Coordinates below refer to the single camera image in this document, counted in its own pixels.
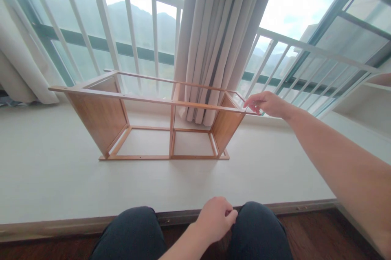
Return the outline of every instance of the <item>beige curtain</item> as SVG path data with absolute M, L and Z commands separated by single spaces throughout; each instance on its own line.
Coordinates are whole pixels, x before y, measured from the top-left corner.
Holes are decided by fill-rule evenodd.
M 57 103 L 44 75 L 58 74 L 23 26 L 17 13 L 0 0 L 0 84 L 14 101 Z
M 185 0 L 174 79 L 236 89 L 268 0 Z M 180 99 L 217 105 L 219 91 L 186 86 Z M 188 121 L 212 125 L 215 111 L 184 108 Z

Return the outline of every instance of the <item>wooden floor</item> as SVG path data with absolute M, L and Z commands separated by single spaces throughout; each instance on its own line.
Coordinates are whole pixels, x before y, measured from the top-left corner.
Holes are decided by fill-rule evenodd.
M 382 259 L 336 209 L 279 216 L 286 227 L 295 259 Z M 186 225 L 163 227 L 168 248 L 185 231 Z M 0 244 L 2 260 L 88 259 L 98 235 L 30 240 Z M 202 259 L 225 259 L 230 234 L 213 244 Z

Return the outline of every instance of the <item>white balcony railing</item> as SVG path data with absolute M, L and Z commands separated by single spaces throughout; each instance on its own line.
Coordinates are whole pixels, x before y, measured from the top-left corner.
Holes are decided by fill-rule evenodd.
M 49 5 L 46 0 L 39 0 L 42 4 L 42 7 L 50 21 L 51 26 L 53 27 L 56 36 L 58 37 L 62 48 L 64 49 L 66 56 L 68 57 L 70 64 L 73 68 L 73 70 L 76 73 L 76 76 L 78 78 L 79 82 L 82 82 L 84 79 L 82 77 L 82 74 L 80 73 L 79 66 L 77 65 L 76 61 L 74 60 L 72 53 L 68 47 L 67 41 L 65 40 L 65 37 L 63 35 L 63 32 L 61 31 L 59 25 L 57 24 L 55 17 L 53 16 Z M 100 75 L 103 73 L 103 71 L 100 71 L 98 67 L 98 63 L 96 60 L 96 57 L 93 52 L 93 48 L 89 39 L 89 36 L 86 32 L 86 29 L 83 25 L 80 12 L 78 10 L 77 4 L 75 0 L 69 0 L 72 11 L 75 15 L 77 24 L 80 28 L 80 32 L 83 36 L 83 40 L 85 42 L 86 48 L 88 50 L 88 54 L 92 60 L 92 65 L 94 67 L 95 72 Z M 153 24 L 153 41 L 154 41 L 154 64 L 155 64 L 155 76 L 159 77 L 159 53 L 158 53 L 158 29 L 157 29 L 157 2 L 161 2 L 164 4 L 168 4 L 170 6 L 173 6 L 176 8 L 176 30 L 175 30 L 175 52 L 178 47 L 178 37 L 179 37 L 179 30 L 180 30 L 180 16 L 181 16 L 181 10 L 183 9 L 183 0 L 151 0 L 152 2 L 152 24 Z M 110 17 L 108 15 L 108 7 L 106 0 L 96 0 L 100 19 L 103 25 L 104 34 L 107 40 L 108 44 L 108 50 L 113 62 L 113 67 L 115 70 L 123 71 L 121 67 L 121 63 L 119 61 L 118 57 L 118 51 L 116 46 L 116 41 L 113 35 L 113 29 L 112 29 L 112 23 L 110 21 Z M 139 67 L 139 61 L 138 61 L 138 55 L 137 55 L 137 39 L 134 32 L 134 24 L 133 24 L 133 18 L 132 18 L 132 8 L 131 8 L 131 1 L 125 0 L 126 5 L 126 13 L 127 13 L 127 20 L 129 23 L 129 32 L 130 32 L 130 38 L 132 42 L 132 50 L 133 50 L 133 57 L 134 57 L 134 63 L 135 63 L 135 69 L 136 73 L 140 73 L 140 67 Z M 14 8 L 20 15 L 23 23 L 26 25 L 26 16 L 21 13 L 22 10 L 14 0 Z M 283 99 L 287 100 L 290 103 L 296 102 L 295 105 L 306 109 L 307 111 L 312 110 L 313 114 L 317 116 L 321 110 L 325 108 L 326 105 L 329 105 L 330 102 L 335 99 L 336 97 L 339 98 L 339 102 L 344 98 L 346 94 L 349 93 L 351 89 L 353 89 L 356 85 L 358 85 L 362 80 L 364 80 L 366 77 L 368 77 L 370 74 L 376 74 L 379 73 L 379 70 L 376 68 L 373 68 L 371 66 L 364 65 L 362 63 L 359 63 L 357 61 L 354 61 L 350 58 L 346 58 L 342 55 L 334 54 L 328 50 L 321 49 L 319 47 L 315 47 L 312 45 L 309 45 L 305 42 L 298 41 L 289 37 L 286 37 L 284 35 L 280 35 L 278 33 L 259 28 L 256 34 L 256 37 L 254 39 L 250 54 L 247 59 L 247 64 L 255 50 L 255 47 L 258 43 L 258 40 L 260 37 L 266 37 L 270 39 L 270 43 L 268 45 L 268 48 L 266 49 L 259 66 L 257 67 L 256 72 L 253 74 L 253 77 L 251 79 L 250 85 L 246 92 L 244 93 L 245 98 L 248 98 L 249 95 L 253 92 L 253 89 L 259 79 L 260 76 L 266 76 L 267 73 L 265 72 L 265 67 L 267 65 L 267 62 L 270 58 L 270 56 L 273 53 L 274 48 L 277 46 L 278 43 L 284 43 L 286 44 L 286 48 L 284 52 L 282 53 L 279 61 L 275 64 L 275 67 L 273 68 L 272 73 L 268 76 L 267 81 L 263 82 L 264 86 L 261 89 L 261 91 L 266 90 L 266 88 L 271 84 L 272 80 L 273 88 L 275 93 L 279 93 L 279 96 L 281 96 Z M 295 79 L 291 83 L 289 87 L 286 87 L 286 81 L 289 77 L 292 76 L 292 70 L 295 68 L 295 64 L 298 61 L 300 57 L 296 57 L 295 61 L 290 63 L 286 66 L 285 73 L 280 76 L 280 78 L 277 78 L 279 80 L 279 83 L 275 83 L 275 79 L 273 77 L 275 76 L 277 70 L 283 63 L 284 57 L 287 55 L 289 49 L 291 47 L 299 48 L 301 50 L 300 55 L 302 55 L 305 52 L 310 53 L 310 58 L 307 62 L 304 62 L 300 69 L 295 72 Z M 315 60 L 318 60 L 318 64 L 315 65 L 313 63 Z M 332 65 L 327 65 L 328 71 L 324 73 L 323 77 L 320 80 L 314 81 L 315 77 L 319 77 L 319 73 L 323 72 L 324 68 L 326 67 L 326 64 L 330 61 L 334 61 Z M 364 71 L 365 73 L 360 76 L 358 79 L 355 78 L 357 76 L 357 73 L 360 71 Z M 140 78 L 138 79 L 138 87 L 140 92 L 142 92 L 142 84 L 140 82 Z M 296 86 L 296 84 L 301 81 L 305 81 L 305 84 L 300 86 L 300 89 L 298 90 L 298 93 L 293 96 L 292 98 L 288 98 L 290 92 L 293 90 L 293 88 Z M 345 89 L 343 94 L 341 94 L 341 90 L 349 84 L 349 88 Z M 282 86 L 285 85 L 285 91 L 281 91 Z M 332 93 L 327 93 L 329 89 L 334 89 Z M 156 82 L 156 92 L 159 93 L 159 86 L 158 82 Z
M 334 53 L 332 53 L 332 52 L 330 52 L 328 50 L 321 49 L 319 47 L 315 47 L 315 46 L 307 44 L 305 42 L 302 42 L 302 41 L 299 41 L 299 40 L 295 40 L 295 39 L 292 39 L 290 37 L 286 37 L 284 35 L 281 35 L 281 34 L 278 34 L 278 33 L 275 33 L 275 32 L 272 32 L 272 31 L 269 31 L 269 30 L 266 30 L 266 29 L 263 29 L 261 27 L 258 28 L 256 37 L 255 37 L 254 42 L 253 42 L 253 46 L 251 47 L 251 51 L 250 51 L 250 54 L 249 54 L 248 59 L 247 59 L 247 64 L 248 64 L 248 62 L 249 62 L 249 60 L 250 60 L 250 58 L 251 58 L 251 56 L 252 56 L 252 54 L 254 52 L 254 49 L 255 49 L 255 47 L 256 47 L 256 45 L 258 43 L 259 38 L 261 36 L 269 38 L 270 42 L 269 42 L 268 48 L 266 49 L 266 51 L 264 53 L 264 56 L 263 56 L 262 61 L 260 63 L 260 66 L 259 66 L 257 72 L 253 75 L 253 78 L 251 80 L 251 84 L 250 84 L 247 92 L 244 94 L 246 99 L 249 97 L 249 95 L 251 93 L 254 93 L 253 92 L 253 88 L 254 88 L 254 86 L 255 86 L 259 76 L 260 75 L 265 75 L 265 74 L 263 74 L 263 71 L 265 69 L 265 65 L 268 62 L 269 57 L 271 56 L 271 54 L 273 52 L 273 49 L 276 47 L 276 45 L 279 42 L 280 43 L 285 43 L 287 45 L 287 47 L 284 50 L 284 52 L 282 53 L 282 55 L 281 55 L 279 61 L 277 62 L 276 66 L 274 67 L 273 72 L 268 77 L 268 79 L 267 79 L 267 81 L 266 81 L 266 83 L 265 83 L 265 85 L 264 85 L 264 87 L 263 87 L 261 92 L 263 92 L 266 89 L 266 87 L 269 85 L 270 81 L 274 77 L 277 69 L 281 65 L 284 57 L 286 56 L 287 52 L 289 51 L 289 49 L 291 47 L 296 47 L 296 48 L 301 49 L 301 53 L 299 54 L 299 56 L 302 55 L 306 51 L 309 52 L 312 55 L 312 60 L 311 61 L 308 61 L 306 65 L 304 65 L 304 63 L 303 63 L 304 68 L 299 72 L 299 74 L 297 76 L 295 76 L 295 81 L 290 85 L 288 90 L 286 90 L 283 94 L 279 94 L 280 97 L 282 97 L 283 99 L 286 99 L 286 97 L 288 96 L 288 94 L 290 93 L 292 88 L 297 84 L 297 82 L 301 79 L 301 77 L 305 73 L 308 73 L 312 69 L 313 71 L 310 72 L 310 75 L 307 78 L 306 83 L 301 87 L 300 91 L 293 97 L 293 99 L 287 100 L 288 102 L 290 102 L 292 104 L 296 101 L 296 99 L 300 96 L 300 94 L 308 87 L 308 85 L 311 82 L 313 82 L 313 78 L 315 76 L 317 76 L 317 74 L 319 74 L 321 69 L 324 69 L 324 64 L 326 64 L 330 60 L 334 60 L 335 61 L 335 64 L 330 66 L 330 69 L 328 70 L 328 72 L 323 76 L 323 78 L 320 81 L 317 82 L 317 85 L 310 91 L 310 93 L 307 94 L 305 96 L 305 98 L 303 100 L 301 100 L 298 104 L 296 104 L 298 107 L 304 108 L 303 105 L 306 103 L 306 101 L 308 99 L 310 99 L 311 97 L 315 96 L 314 95 L 315 91 L 321 85 L 325 85 L 325 83 L 324 83 L 325 80 L 329 76 L 331 76 L 332 73 L 336 73 L 337 72 L 338 74 L 327 85 L 327 87 L 322 91 L 322 93 L 316 94 L 317 95 L 316 98 L 312 102 L 310 102 L 309 105 L 306 104 L 306 107 L 304 109 L 307 110 L 307 111 L 311 110 L 311 108 L 320 100 L 320 98 L 322 96 L 324 96 L 328 92 L 328 90 L 335 84 L 336 81 L 338 81 L 338 80 L 342 81 L 342 83 L 334 90 L 334 92 L 332 94 L 330 94 L 328 96 L 328 98 L 325 98 L 323 100 L 323 102 L 321 102 L 320 104 L 317 104 L 316 110 L 313 112 L 313 114 L 315 116 L 319 115 L 321 110 L 324 109 L 325 105 L 327 105 L 332 100 L 332 98 L 334 98 L 342 90 L 342 88 L 344 88 L 346 86 L 346 84 L 351 82 L 352 79 L 356 76 L 356 73 L 358 73 L 359 71 L 365 71 L 365 73 L 358 80 L 356 80 L 354 82 L 354 84 L 352 84 L 341 96 L 339 96 L 339 99 L 340 99 L 339 101 L 341 101 L 344 98 L 344 96 L 346 96 L 355 86 L 357 86 L 362 80 L 364 80 L 370 74 L 380 73 L 380 70 L 378 70 L 377 68 L 374 68 L 372 66 L 368 66 L 368 65 L 362 64 L 360 62 L 354 61 L 354 60 L 352 60 L 350 58 L 347 58 L 347 57 L 344 57 L 342 55 L 334 54 Z M 288 76 L 292 72 L 292 69 L 295 67 L 296 62 L 300 58 L 299 56 L 296 57 L 295 61 L 290 64 L 290 66 L 289 66 L 288 70 L 286 71 L 285 75 L 281 78 L 281 80 L 280 80 L 279 84 L 277 85 L 277 87 L 275 87 L 275 89 L 273 91 L 274 93 L 277 93 L 279 91 L 279 89 L 281 88 L 281 86 L 283 85 L 283 83 L 287 80 Z M 321 64 L 315 66 L 315 68 L 313 66 L 311 66 L 311 63 L 315 59 L 320 58 L 320 57 L 323 58 Z M 338 65 L 341 65 L 341 64 L 344 64 L 345 68 L 341 69 L 340 71 L 336 70 L 336 68 L 338 68 Z M 351 76 L 349 76 L 349 77 L 342 77 L 344 74 L 346 74 L 346 72 L 348 71 L 349 68 L 355 68 L 355 70 L 351 73 Z
M 181 10 L 183 9 L 183 0 L 151 0 L 151 1 L 152 1 L 153 37 L 154 37 L 155 75 L 156 75 L 156 77 L 159 77 L 158 34 L 157 34 L 158 29 L 157 29 L 156 4 L 157 4 L 157 2 L 162 2 L 162 3 L 171 5 L 176 8 L 176 32 L 175 32 L 175 35 L 176 35 L 176 37 L 175 37 L 175 51 L 176 51 L 177 46 L 178 46 L 180 15 L 181 15 Z M 66 56 L 68 57 L 74 71 L 76 72 L 77 77 L 79 78 L 78 81 L 80 81 L 80 82 L 83 81 L 83 77 L 80 73 L 79 67 L 77 66 L 77 64 L 72 56 L 72 53 L 67 45 L 67 42 L 65 41 L 64 35 L 62 34 L 62 31 L 60 30 L 60 27 L 58 26 L 57 22 L 55 21 L 54 16 L 52 15 L 52 12 L 50 11 L 48 3 L 46 2 L 46 0 L 40 0 L 40 2 L 44 8 L 45 13 L 48 16 L 50 24 L 54 28 L 55 33 L 61 42 L 61 45 L 66 53 Z M 80 28 L 81 33 L 82 33 L 82 36 L 83 36 L 84 42 L 86 44 L 86 47 L 88 49 L 88 53 L 91 57 L 93 66 L 96 70 L 96 73 L 98 75 L 100 75 L 102 72 L 99 71 L 98 64 L 95 59 L 94 53 L 92 51 L 92 46 L 91 46 L 90 40 L 88 38 L 86 29 L 84 28 L 83 22 L 81 20 L 81 16 L 80 16 L 79 10 L 77 8 L 76 2 L 75 2 L 75 0 L 69 0 L 69 2 L 71 4 L 73 13 L 76 17 L 77 24 Z M 104 30 L 105 37 L 107 40 L 107 44 L 108 44 L 108 48 L 109 48 L 109 52 L 110 52 L 110 56 L 111 56 L 111 59 L 113 62 L 114 69 L 122 70 L 121 64 L 119 61 L 119 57 L 118 57 L 118 51 L 117 51 L 117 47 L 116 47 L 115 38 L 113 35 L 112 24 L 111 24 L 110 18 L 108 16 L 108 8 L 107 8 L 106 0 L 96 0 L 96 2 L 97 2 L 99 15 L 100 15 L 100 18 L 102 21 L 103 30 Z M 135 33 L 134 33 L 134 25 L 133 25 L 133 19 L 132 19 L 130 0 L 125 0 L 125 4 L 126 4 L 126 11 L 127 11 L 127 18 L 128 18 L 128 22 L 129 22 L 130 36 L 131 36 L 131 40 L 132 40 L 132 48 L 133 48 L 136 73 L 139 74 L 140 68 L 139 68 L 139 61 L 138 61 L 138 56 L 137 56 L 137 44 L 136 44 L 137 39 L 136 39 Z M 139 86 L 139 90 L 141 91 L 141 82 L 140 82 L 139 78 L 138 78 L 138 86 Z M 156 90 L 158 93 L 159 92 L 158 82 L 156 82 Z

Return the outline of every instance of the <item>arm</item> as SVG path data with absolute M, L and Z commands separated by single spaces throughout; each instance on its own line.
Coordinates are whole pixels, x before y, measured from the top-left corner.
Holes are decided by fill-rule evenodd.
M 247 105 L 291 126 L 337 199 L 391 259 L 391 166 L 271 92 L 250 96 Z
M 224 197 L 210 199 L 195 223 L 189 225 L 160 260 L 199 260 L 206 249 L 221 240 L 235 223 L 237 211 Z

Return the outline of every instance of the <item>dark pants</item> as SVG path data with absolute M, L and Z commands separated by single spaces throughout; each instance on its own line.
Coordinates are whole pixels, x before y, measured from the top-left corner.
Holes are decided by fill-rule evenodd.
M 153 209 L 136 207 L 108 225 L 90 260 L 155 260 L 166 250 Z M 285 229 L 270 209 L 256 202 L 242 207 L 232 227 L 228 259 L 293 259 Z

